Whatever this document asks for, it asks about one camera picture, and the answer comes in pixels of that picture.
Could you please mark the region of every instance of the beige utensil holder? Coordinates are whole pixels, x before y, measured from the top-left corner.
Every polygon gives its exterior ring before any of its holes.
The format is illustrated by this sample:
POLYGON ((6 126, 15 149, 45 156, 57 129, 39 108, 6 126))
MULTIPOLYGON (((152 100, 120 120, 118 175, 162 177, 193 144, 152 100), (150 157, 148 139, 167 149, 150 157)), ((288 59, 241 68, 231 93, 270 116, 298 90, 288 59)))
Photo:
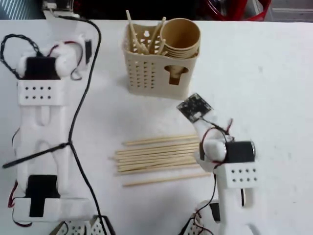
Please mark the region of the beige utensil holder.
MULTIPOLYGON (((134 24, 139 43, 143 43, 148 48, 155 27, 134 24)), ((157 35, 155 43, 150 48, 150 53, 153 54, 138 54, 129 25, 126 27, 123 51, 129 76, 129 92, 138 95, 186 99, 191 75, 200 50, 189 59, 174 59, 156 55, 160 46, 159 33, 157 35), (172 66, 178 66, 178 68, 181 66, 180 77, 170 72, 172 66)))

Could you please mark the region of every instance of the black circuit board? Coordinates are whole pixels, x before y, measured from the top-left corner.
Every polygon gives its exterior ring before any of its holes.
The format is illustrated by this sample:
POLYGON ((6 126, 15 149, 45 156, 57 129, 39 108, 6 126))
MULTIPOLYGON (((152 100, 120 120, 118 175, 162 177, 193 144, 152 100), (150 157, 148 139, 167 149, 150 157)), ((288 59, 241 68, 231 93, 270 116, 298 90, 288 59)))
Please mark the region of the black circuit board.
POLYGON ((213 109, 197 93, 187 98, 177 108, 191 123, 196 122, 213 109))

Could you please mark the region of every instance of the beige cup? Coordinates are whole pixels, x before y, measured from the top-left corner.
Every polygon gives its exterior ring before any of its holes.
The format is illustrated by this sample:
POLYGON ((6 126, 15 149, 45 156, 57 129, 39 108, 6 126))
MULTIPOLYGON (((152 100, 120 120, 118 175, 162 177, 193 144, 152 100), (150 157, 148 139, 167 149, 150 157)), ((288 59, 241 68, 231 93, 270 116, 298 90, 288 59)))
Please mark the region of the beige cup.
POLYGON ((200 30, 191 20, 177 18, 168 21, 160 31, 160 39, 166 40, 165 50, 189 51, 198 47, 200 30))
MULTIPOLYGON (((163 51, 166 56, 176 59, 193 57, 200 46, 200 30, 191 20, 177 18, 169 20, 160 31, 161 41, 166 40, 163 51)), ((184 67, 172 65, 169 68, 172 79, 179 79, 184 67)))

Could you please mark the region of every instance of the white tabletop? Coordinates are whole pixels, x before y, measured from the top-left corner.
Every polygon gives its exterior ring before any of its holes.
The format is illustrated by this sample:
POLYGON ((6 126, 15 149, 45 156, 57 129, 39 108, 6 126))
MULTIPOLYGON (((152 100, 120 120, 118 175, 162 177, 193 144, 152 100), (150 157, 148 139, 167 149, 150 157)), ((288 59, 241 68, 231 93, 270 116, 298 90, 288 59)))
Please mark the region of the white tabletop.
MULTIPOLYGON (((176 235, 196 204, 211 196, 213 178, 122 187, 123 182, 132 180, 202 170, 115 175, 116 168, 109 157, 122 148, 122 141, 192 134, 194 130, 176 109, 180 101, 128 93, 121 50, 126 21, 96 23, 103 33, 103 42, 90 93, 74 131, 79 158, 102 213, 109 216, 118 235, 176 235)), ((255 142, 260 162, 266 169, 270 225, 275 226, 280 235, 311 234, 313 24, 197 24, 201 29, 201 55, 190 93, 199 93, 221 115, 234 118, 231 134, 238 140, 255 142)), ((42 46, 51 41, 46 21, 0 21, 0 29, 0 38, 19 33, 42 46)), ((17 39, 8 42, 5 55, 9 63, 17 63, 26 45, 17 39)), ((3 65, 0 65, 0 74, 2 164, 14 158, 10 141, 20 117, 16 80, 3 65)), ((84 85, 76 82, 72 86, 72 110, 84 85)), ((91 199, 74 162, 72 174, 77 183, 73 191, 91 199)), ((55 224, 34 224, 29 229, 13 224, 6 203, 15 178, 15 169, 0 170, 3 234, 48 234, 55 224)))

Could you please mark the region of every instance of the white 3d-printed robot arm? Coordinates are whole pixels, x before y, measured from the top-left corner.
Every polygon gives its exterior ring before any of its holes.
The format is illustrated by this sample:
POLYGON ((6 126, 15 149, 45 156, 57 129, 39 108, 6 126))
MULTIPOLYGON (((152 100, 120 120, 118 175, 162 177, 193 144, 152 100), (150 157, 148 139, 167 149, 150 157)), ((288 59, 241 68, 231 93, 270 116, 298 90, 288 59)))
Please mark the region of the white 3d-printed robot arm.
POLYGON ((216 234, 242 235, 249 227, 254 235, 273 235, 266 220, 262 174, 255 160, 254 144, 234 141, 228 134, 232 120, 217 118, 212 107, 198 94, 193 94, 178 109, 192 122, 199 136, 197 162, 205 171, 216 175, 221 218, 216 234), (240 190, 246 195, 244 205, 238 201, 240 190))

